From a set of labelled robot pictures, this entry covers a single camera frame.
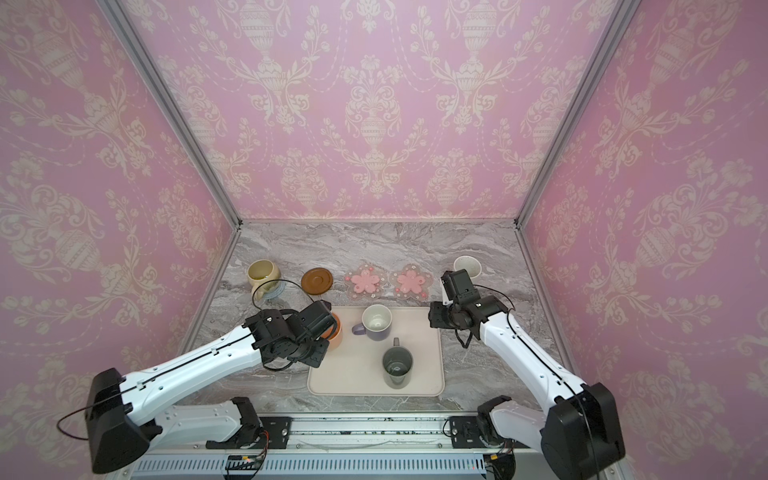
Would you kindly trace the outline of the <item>orange pink mug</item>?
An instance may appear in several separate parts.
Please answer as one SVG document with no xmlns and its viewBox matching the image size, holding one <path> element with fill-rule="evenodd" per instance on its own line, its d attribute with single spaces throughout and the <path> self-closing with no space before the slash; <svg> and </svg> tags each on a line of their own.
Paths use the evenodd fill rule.
<svg viewBox="0 0 768 480">
<path fill-rule="evenodd" d="M 329 327 L 322 335 L 322 337 L 328 341 L 328 351 L 336 349 L 343 339 L 343 326 L 339 316 L 336 313 L 331 313 L 334 320 L 334 325 Z"/>
</svg>

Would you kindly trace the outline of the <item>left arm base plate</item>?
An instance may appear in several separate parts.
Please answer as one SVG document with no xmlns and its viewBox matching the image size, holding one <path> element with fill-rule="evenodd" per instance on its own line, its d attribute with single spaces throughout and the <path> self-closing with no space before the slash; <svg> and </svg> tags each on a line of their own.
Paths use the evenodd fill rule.
<svg viewBox="0 0 768 480">
<path fill-rule="evenodd" d="M 246 420 L 222 441 L 208 440 L 205 448 L 224 449 L 285 449 L 290 438 L 292 418 L 288 416 L 259 417 Z"/>
</svg>

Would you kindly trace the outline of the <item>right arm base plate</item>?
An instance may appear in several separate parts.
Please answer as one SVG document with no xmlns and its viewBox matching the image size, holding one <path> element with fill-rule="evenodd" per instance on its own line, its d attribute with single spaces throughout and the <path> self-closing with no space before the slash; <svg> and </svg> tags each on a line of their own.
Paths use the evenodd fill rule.
<svg viewBox="0 0 768 480">
<path fill-rule="evenodd" d="M 492 448 L 501 444 L 489 422 L 480 416 L 450 416 L 446 428 L 454 449 Z"/>
</svg>

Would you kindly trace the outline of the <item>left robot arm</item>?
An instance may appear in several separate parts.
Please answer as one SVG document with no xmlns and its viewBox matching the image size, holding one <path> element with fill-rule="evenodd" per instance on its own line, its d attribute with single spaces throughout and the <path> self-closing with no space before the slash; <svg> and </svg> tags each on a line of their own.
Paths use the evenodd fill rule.
<svg viewBox="0 0 768 480">
<path fill-rule="evenodd" d="M 275 359 L 318 367 L 336 322 L 326 301 L 301 311 L 265 309 L 219 339 L 157 366 L 123 375 L 104 370 L 91 381 L 84 420 L 91 469 L 107 474 L 158 447 L 202 442 L 209 449 L 268 446 L 252 403 L 235 397 L 213 406 L 178 401 L 241 370 Z"/>
</svg>

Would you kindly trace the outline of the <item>pink flower coaster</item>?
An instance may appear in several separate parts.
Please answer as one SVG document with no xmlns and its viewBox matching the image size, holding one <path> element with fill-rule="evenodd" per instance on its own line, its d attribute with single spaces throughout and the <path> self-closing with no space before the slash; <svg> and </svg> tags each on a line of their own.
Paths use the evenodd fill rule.
<svg viewBox="0 0 768 480">
<path fill-rule="evenodd" d="M 386 272 L 370 263 L 345 273 L 343 280 L 352 300 L 379 298 L 389 286 Z"/>
<path fill-rule="evenodd" d="M 433 281 L 433 275 L 416 264 L 407 264 L 390 275 L 390 282 L 398 299 L 427 300 Z"/>
</svg>

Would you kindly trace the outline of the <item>brown wooden round coaster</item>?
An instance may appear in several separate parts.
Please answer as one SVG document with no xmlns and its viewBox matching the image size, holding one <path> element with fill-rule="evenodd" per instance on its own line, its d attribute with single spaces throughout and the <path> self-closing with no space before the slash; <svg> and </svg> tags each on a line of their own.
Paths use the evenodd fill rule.
<svg viewBox="0 0 768 480">
<path fill-rule="evenodd" d="M 321 295 L 329 291 L 334 283 L 332 273 L 322 267 L 312 268 L 301 278 L 302 289 L 310 295 Z"/>
</svg>

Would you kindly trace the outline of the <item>grey mug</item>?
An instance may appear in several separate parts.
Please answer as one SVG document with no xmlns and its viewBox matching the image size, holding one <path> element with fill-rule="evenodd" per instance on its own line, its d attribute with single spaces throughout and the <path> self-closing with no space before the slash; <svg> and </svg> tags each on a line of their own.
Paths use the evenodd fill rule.
<svg viewBox="0 0 768 480">
<path fill-rule="evenodd" d="M 382 357 L 385 380 L 394 389 L 404 388 L 410 380 L 414 358 L 410 350 L 404 347 L 399 337 L 395 337 L 392 346 Z"/>
</svg>

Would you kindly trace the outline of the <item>blue woven round coaster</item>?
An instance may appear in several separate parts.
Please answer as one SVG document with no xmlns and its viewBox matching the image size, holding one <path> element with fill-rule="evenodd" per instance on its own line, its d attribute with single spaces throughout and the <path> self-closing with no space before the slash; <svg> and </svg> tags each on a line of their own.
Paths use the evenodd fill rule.
<svg viewBox="0 0 768 480">
<path fill-rule="evenodd" d="M 269 289 L 265 289 L 262 299 L 265 301 L 276 299 L 283 293 L 284 289 L 284 282 L 273 282 L 269 284 Z"/>
</svg>

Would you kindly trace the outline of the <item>yellow-green mug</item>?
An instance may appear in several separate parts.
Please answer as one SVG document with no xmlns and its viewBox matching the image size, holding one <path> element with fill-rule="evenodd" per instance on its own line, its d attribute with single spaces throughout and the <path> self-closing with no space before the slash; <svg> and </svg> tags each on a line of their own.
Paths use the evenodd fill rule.
<svg viewBox="0 0 768 480">
<path fill-rule="evenodd" d="M 261 259 L 253 262 L 247 269 L 247 277 L 251 285 L 251 293 L 257 300 L 272 295 L 281 287 L 279 282 L 281 271 L 271 260 Z"/>
</svg>

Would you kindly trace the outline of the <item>lavender white mug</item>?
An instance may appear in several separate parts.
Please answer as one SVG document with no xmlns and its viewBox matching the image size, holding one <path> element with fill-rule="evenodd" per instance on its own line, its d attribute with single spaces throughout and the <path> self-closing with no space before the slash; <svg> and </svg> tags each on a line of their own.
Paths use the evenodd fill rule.
<svg viewBox="0 0 768 480">
<path fill-rule="evenodd" d="M 365 335 L 374 341 L 383 341 L 389 337 L 393 324 L 392 311 L 382 304 L 367 307 L 361 321 L 352 327 L 354 335 Z"/>
</svg>

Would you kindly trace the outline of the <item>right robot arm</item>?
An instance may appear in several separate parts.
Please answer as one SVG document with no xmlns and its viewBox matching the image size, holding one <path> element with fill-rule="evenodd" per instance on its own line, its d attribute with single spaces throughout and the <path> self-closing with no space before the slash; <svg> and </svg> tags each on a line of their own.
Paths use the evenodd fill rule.
<svg viewBox="0 0 768 480">
<path fill-rule="evenodd" d="M 559 479 L 598 477 L 626 456 L 617 403 L 602 383 L 587 384 L 541 348 L 510 309 L 493 296 L 461 304 L 434 301 L 434 329 L 468 331 L 495 352 L 537 401 L 537 410 L 498 396 L 477 408 L 479 436 L 489 446 L 519 442 L 541 453 Z"/>
</svg>

